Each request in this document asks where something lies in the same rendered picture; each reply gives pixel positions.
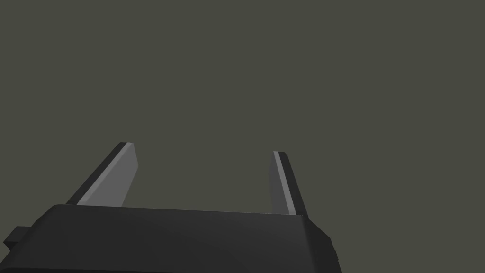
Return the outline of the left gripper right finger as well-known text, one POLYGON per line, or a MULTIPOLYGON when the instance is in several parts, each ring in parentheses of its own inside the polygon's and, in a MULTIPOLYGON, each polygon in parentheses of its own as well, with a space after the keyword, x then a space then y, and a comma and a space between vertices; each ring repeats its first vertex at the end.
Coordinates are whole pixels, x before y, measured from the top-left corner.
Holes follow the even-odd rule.
POLYGON ((274 151, 269 165, 271 213, 308 217, 292 165, 285 152, 274 151))

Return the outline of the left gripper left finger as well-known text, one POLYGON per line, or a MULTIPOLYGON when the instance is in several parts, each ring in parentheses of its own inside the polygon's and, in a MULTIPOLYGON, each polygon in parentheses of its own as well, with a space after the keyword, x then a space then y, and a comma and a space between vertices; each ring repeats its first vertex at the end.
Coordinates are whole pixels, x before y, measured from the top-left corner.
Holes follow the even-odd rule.
POLYGON ((138 160, 134 143, 120 142, 66 204, 121 207, 137 170, 138 160))

